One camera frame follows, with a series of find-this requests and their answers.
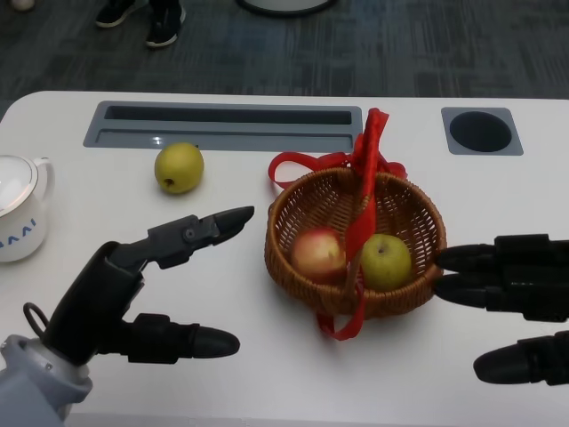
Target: circular hole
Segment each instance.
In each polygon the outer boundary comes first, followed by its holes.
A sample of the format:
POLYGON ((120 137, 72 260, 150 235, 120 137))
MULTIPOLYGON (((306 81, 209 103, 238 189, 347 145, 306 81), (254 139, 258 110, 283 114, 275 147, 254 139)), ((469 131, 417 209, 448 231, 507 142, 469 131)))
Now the circular hole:
POLYGON ((497 116, 483 111, 459 114, 451 122, 451 135, 461 146, 491 153, 508 147, 512 132, 497 116))

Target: cup holder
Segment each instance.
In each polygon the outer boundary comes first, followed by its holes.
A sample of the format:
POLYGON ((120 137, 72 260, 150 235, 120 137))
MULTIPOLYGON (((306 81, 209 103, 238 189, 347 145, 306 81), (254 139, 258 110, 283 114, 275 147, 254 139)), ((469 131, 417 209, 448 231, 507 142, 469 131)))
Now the cup holder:
POLYGON ((524 154, 508 109, 442 110, 449 150, 458 155, 524 154))

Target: brown basket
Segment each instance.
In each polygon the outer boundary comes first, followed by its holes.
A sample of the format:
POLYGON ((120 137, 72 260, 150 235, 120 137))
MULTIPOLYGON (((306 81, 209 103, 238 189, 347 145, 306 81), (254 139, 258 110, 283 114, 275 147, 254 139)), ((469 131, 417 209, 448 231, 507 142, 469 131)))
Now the brown basket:
MULTIPOLYGON (((290 296, 304 301, 316 313, 354 314, 358 304, 354 279, 338 286, 319 285, 304 278, 289 263, 293 241, 299 232, 321 226, 331 227, 345 238, 348 226, 361 214, 361 184, 358 174, 346 167, 309 173, 285 189, 269 211, 265 245, 268 272, 290 296)), ((413 259, 413 280, 392 292, 365 289, 365 318, 405 314, 427 302, 433 296, 433 280, 442 274, 434 264, 435 256, 446 248, 440 214, 409 181, 377 173, 375 204, 375 232, 397 236, 407 244, 413 259)))

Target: table surface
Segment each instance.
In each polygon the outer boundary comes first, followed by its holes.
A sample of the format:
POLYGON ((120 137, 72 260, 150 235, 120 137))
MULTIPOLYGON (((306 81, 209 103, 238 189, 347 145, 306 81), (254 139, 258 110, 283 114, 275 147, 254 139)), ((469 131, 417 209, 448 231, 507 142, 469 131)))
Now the table surface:
MULTIPOLYGON (((145 271, 146 286, 126 318, 158 312, 180 323, 224 328, 242 343, 228 359, 131 365, 119 356, 90 363, 95 387, 77 412, 243 417, 430 425, 559 425, 569 388, 481 383, 475 358, 564 325, 525 322, 434 299, 411 314, 367 322, 349 342, 318 333, 313 315, 278 290, 263 261, 267 208, 276 191, 267 167, 275 153, 204 152, 198 189, 168 197, 155 182, 152 149, 87 149, 83 139, 101 101, 356 105, 391 117, 381 150, 403 163, 442 214, 449 245, 497 235, 548 232, 568 238, 567 101, 278 98, 148 93, 36 93, 0 124, 0 152, 49 157, 57 181, 51 229, 23 262, 0 264, 0 336, 32 333, 24 302, 52 313, 94 251, 132 242, 188 214, 254 205, 237 238, 196 253, 186 265, 145 271), (521 157, 449 153, 442 107, 506 107, 521 157)), ((280 178, 299 175, 294 168, 280 178)))

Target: black shoe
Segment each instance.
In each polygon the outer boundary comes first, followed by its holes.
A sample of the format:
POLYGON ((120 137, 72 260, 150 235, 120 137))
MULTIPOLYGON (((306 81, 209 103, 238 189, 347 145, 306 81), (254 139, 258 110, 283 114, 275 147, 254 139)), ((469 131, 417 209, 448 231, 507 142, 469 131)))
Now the black shoe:
POLYGON ((157 48, 174 43, 178 39, 181 24, 185 19, 186 11, 181 5, 170 7, 164 12, 155 12, 146 45, 157 48))
POLYGON ((144 6, 143 2, 136 0, 108 0, 97 15, 95 24, 100 28, 113 28, 122 24, 128 15, 144 6))

